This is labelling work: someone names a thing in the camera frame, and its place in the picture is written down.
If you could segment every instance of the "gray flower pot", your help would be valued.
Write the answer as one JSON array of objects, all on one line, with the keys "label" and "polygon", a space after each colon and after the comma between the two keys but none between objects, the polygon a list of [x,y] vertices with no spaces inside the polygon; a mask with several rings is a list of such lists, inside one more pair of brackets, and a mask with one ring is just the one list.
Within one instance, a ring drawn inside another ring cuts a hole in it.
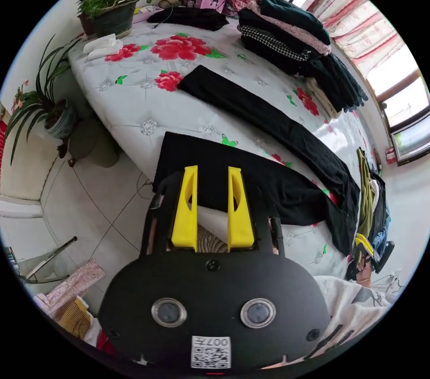
[{"label": "gray flower pot", "polygon": [[55,125],[51,128],[47,128],[45,125],[46,132],[55,138],[63,139],[68,137],[76,125],[77,113],[72,104],[67,99],[65,101],[66,108]]}]

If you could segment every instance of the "cable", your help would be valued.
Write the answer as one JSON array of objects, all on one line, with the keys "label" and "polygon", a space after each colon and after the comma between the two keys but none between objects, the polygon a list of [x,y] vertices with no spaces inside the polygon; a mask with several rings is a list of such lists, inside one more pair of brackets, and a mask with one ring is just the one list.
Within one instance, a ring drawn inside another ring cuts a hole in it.
[{"label": "cable", "polygon": [[163,22],[166,22],[170,17],[171,17],[171,15],[172,15],[172,13],[173,13],[173,4],[170,2],[170,1],[167,1],[167,0],[161,0],[159,3],[158,3],[158,7],[160,7],[160,9],[163,9],[163,10],[165,10],[164,9],[164,7],[161,7],[160,6],[160,4],[161,3],[163,3],[163,2],[166,2],[166,3],[168,3],[169,5],[170,5],[170,13],[169,13],[169,16],[167,16],[167,18],[166,19],[164,19],[164,21],[161,21],[161,22],[159,22],[158,24],[155,24],[153,27],[152,27],[152,29],[153,30],[155,30],[157,27],[158,27],[158,25],[161,25]]},{"label": "cable", "polygon": [[148,178],[146,181],[145,181],[145,183],[139,188],[139,181],[140,181],[140,178],[141,178],[141,176],[142,176],[142,174],[143,174],[143,172],[141,172],[140,174],[139,174],[139,177],[138,177],[138,179],[136,180],[136,193],[137,193],[137,195],[140,197],[140,198],[142,198],[142,199],[144,199],[144,200],[151,200],[150,198],[146,198],[146,197],[142,197],[141,195],[140,195],[140,189],[141,188],[143,188],[144,186],[148,186],[148,185],[152,185],[152,182],[149,182],[150,181],[150,179]]}]

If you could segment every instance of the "stack of folded clothes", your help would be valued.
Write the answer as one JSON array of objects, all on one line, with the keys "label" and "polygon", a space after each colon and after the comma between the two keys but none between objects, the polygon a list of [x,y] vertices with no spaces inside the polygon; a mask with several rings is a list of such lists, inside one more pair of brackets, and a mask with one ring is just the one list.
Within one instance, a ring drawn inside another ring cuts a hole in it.
[{"label": "stack of folded clothes", "polygon": [[330,36],[313,14],[284,0],[252,2],[238,14],[244,46],[285,73],[305,77],[331,117],[368,100],[348,68],[332,54]]}]

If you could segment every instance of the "flower pot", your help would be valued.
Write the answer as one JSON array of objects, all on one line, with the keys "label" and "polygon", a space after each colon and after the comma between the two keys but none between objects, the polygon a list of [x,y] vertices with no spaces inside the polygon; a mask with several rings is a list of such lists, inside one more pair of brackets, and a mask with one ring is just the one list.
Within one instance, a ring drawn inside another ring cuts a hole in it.
[{"label": "flower pot", "polygon": [[130,34],[134,10],[138,0],[128,1],[106,10],[93,20],[95,35],[104,37],[115,34],[117,39]]},{"label": "flower pot", "polygon": [[92,35],[94,35],[95,31],[94,31],[93,21],[87,15],[85,15],[85,13],[81,13],[78,16],[78,18],[81,21],[81,25],[82,25],[82,29],[84,30],[84,33],[88,37],[91,37]]},{"label": "flower pot", "polygon": [[75,109],[67,99],[64,99],[64,101],[65,109],[57,122],[51,127],[48,126],[48,121],[45,122],[46,132],[52,137],[61,139],[70,135],[77,121],[77,113]]}]

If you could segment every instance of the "window frame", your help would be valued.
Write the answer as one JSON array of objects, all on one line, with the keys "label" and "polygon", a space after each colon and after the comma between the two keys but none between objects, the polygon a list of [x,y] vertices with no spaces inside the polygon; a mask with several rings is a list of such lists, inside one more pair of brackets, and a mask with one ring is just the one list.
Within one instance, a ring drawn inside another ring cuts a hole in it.
[{"label": "window frame", "polygon": [[[421,75],[420,69],[417,68],[415,71],[410,73],[408,76],[406,76],[404,79],[402,79],[400,82],[398,82],[394,86],[388,88],[386,91],[382,92],[381,94],[376,95],[370,82],[367,79],[365,79],[363,77],[363,75],[361,74],[361,72],[358,70],[358,68],[355,67],[354,64],[352,64],[350,58],[345,54],[345,52],[342,49],[340,49],[339,46],[336,45],[335,41],[333,41],[332,44],[334,44],[335,47],[343,54],[343,56],[351,63],[351,66],[355,69],[358,76],[363,80],[363,82],[366,84],[369,92],[372,94],[372,98],[373,98],[375,104],[378,106],[378,110],[380,112],[380,116],[381,116],[383,124],[385,126],[389,142],[391,143],[391,145],[393,146],[393,148],[396,152],[397,165],[400,166],[400,165],[410,163],[412,161],[420,159],[423,156],[426,156],[427,154],[429,154],[430,148],[427,150],[424,150],[424,151],[422,151],[416,155],[413,155],[407,159],[400,160],[398,153],[397,153],[395,141],[394,141],[394,135],[395,134],[398,134],[398,133],[401,133],[402,131],[405,131],[406,129],[410,128],[411,126],[415,125],[416,123],[420,122],[422,119],[425,119],[426,117],[430,117],[430,94],[429,94],[429,90],[427,88],[426,82]],[[415,82],[419,78],[422,79],[423,84],[424,84],[425,88],[427,89],[427,98],[429,101],[429,105],[426,108],[424,108],[423,110],[421,110],[420,112],[416,113],[414,116],[411,116],[410,118],[408,118],[407,120],[405,120],[399,124],[396,124],[394,126],[391,126],[389,123],[389,120],[387,118],[387,115],[385,113],[384,102],[386,100],[388,100],[389,98],[394,97],[399,92],[403,91],[403,89],[405,89],[406,87],[411,85],[413,82]]]}]

